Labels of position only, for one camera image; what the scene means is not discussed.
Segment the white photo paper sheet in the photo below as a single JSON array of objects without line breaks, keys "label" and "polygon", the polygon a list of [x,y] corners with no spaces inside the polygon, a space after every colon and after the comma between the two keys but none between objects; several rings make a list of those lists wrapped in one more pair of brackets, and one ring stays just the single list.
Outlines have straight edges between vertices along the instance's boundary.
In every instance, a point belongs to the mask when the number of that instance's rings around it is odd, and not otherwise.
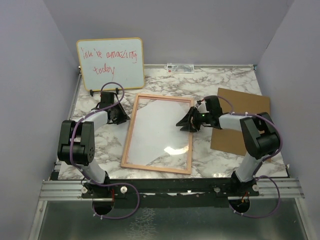
[{"label": "white photo paper sheet", "polygon": [[133,126],[127,163],[160,168],[185,169],[189,134],[176,126],[190,104],[141,99]]}]

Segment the brown cardboard backing board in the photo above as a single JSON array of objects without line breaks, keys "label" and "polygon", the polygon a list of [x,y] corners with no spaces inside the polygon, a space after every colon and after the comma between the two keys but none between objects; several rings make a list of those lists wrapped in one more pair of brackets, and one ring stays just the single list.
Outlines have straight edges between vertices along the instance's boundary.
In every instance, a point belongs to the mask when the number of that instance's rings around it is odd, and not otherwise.
[{"label": "brown cardboard backing board", "polygon": [[[259,114],[270,113],[270,98],[266,96],[245,93],[225,88],[219,88],[217,95],[223,97],[219,100],[224,113],[232,109],[236,113]],[[213,129],[210,148],[217,151],[244,156],[247,152],[243,135],[240,131],[232,129]]]}]

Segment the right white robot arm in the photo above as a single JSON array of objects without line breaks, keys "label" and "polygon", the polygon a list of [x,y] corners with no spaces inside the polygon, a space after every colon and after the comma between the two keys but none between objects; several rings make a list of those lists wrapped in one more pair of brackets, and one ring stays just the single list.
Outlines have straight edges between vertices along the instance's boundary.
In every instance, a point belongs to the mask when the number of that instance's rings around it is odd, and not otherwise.
[{"label": "right white robot arm", "polygon": [[196,133],[201,126],[234,130],[242,134],[246,154],[240,166],[232,173],[229,189],[240,196],[248,189],[262,164],[280,153],[283,147],[282,137],[267,112],[259,114],[223,112],[220,100],[229,103],[221,96],[209,95],[198,100],[187,114],[176,123],[181,131]]}]

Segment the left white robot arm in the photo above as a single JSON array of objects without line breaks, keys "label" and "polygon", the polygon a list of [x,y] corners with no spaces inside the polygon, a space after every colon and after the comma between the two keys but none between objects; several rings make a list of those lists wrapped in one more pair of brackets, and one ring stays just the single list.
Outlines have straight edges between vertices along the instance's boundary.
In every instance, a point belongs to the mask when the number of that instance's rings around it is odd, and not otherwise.
[{"label": "left white robot arm", "polygon": [[95,131],[105,125],[120,125],[130,120],[120,103],[118,92],[103,91],[100,102],[79,120],[61,124],[57,158],[78,169],[93,185],[97,196],[106,197],[111,190],[108,173],[95,160]]}]

